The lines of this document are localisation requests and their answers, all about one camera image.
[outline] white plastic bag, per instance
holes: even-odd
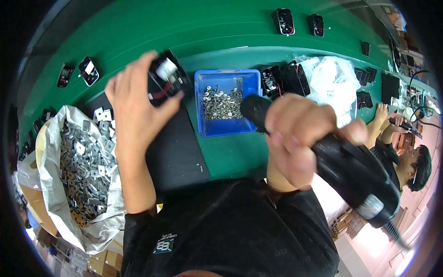
[[[121,190],[118,169],[111,175],[108,192],[108,208],[105,213],[97,216],[89,224],[80,228],[71,217],[71,212],[60,180],[60,130],[63,123],[82,126],[84,120],[91,122],[88,134],[99,137],[100,131],[86,115],[76,107],[63,106],[52,119],[44,133],[44,151],[40,165],[40,181],[46,210],[63,239],[85,251],[87,254],[97,254],[103,251],[120,229],[124,228],[126,210]]]
[[[331,105],[339,128],[357,116],[357,90],[361,87],[354,66],[338,57],[296,57],[305,72],[311,93],[306,97],[319,105]]]
[[[41,191],[39,170],[30,167],[33,162],[35,162],[35,151],[30,153],[23,161],[17,162],[17,171],[14,176],[16,183]]]

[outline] man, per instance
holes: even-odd
[[[156,55],[142,55],[105,88],[116,121],[115,154],[128,212],[122,276],[334,276],[339,257],[310,186],[316,170],[310,147],[329,132],[363,144],[364,122],[338,130],[330,106],[288,94],[266,116],[270,188],[229,181],[166,202],[156,214],[145,152],[183,97],[181,92],[158,108],[149,102],[147,71]]]
[[[416,149],[409,149],[399,157],[392,146],[392,136],[394,133],[407,133],[405,129],[399,127],[403,122],[407,122],[407,119],[397,115],[394,125],[389,124],[387,116],[388,106],[378,103],[375,117],[367,125],[368,140],[365,145],[379,159],[399,191],[405,186],[411,191],[419,191],[423,189],[431,175],[429,149],[425,145],[420,145]],[[380,134],[383,124],[388,124],[388,127]]]

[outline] forearm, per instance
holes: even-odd
[[[280,171],[278,171],[271,157],[268,157],[268,169],[266,170],[266,180],[268,186],[276,192],[285,193],[296,190],[296,188],[288,182],[288,180],[280,173]],[[299,190],[304,191],[310,188],[311,186],[307,185],[306,187],[303,187]]]
[[[157,197],[144,155],[117,159],[126,211],[136,214],[155,208]]]
[[[394,130],[392,129],[392,125],[389,125],[383,133],[381,133],[381,141],[384,144],[391,144],[392,143],[392,136],[394,135]]]
[[[380,128],[383,125],[384,120],[378,120],[374,118],[369,122],[366,127],[368,128],[368,140],[365,142],[365,146],[371,149],[375,146],[375,141],[380,134]]]

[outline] black hair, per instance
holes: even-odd
[[[411,164],[412,168],[416,171],[415,181],[414,179],[408,180],[408,188],[411,191],[419,191],[424,188],[426,182],[431,176],[432,170],[432,159],[429,149],[420,145],[419,147],[419,157],[417,161]]]

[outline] white sticker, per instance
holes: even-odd
[[[162,78],[165,82],[168,81],[169,77],[177,71],[177,66],[170,59],[166,58],[162,64],[155,71],[157,75]]]
[[[85,68],[86,74],[91,74],[92,69],[94,69],[94,64],[92,63],[92,61],[89,61],[88,65]]]

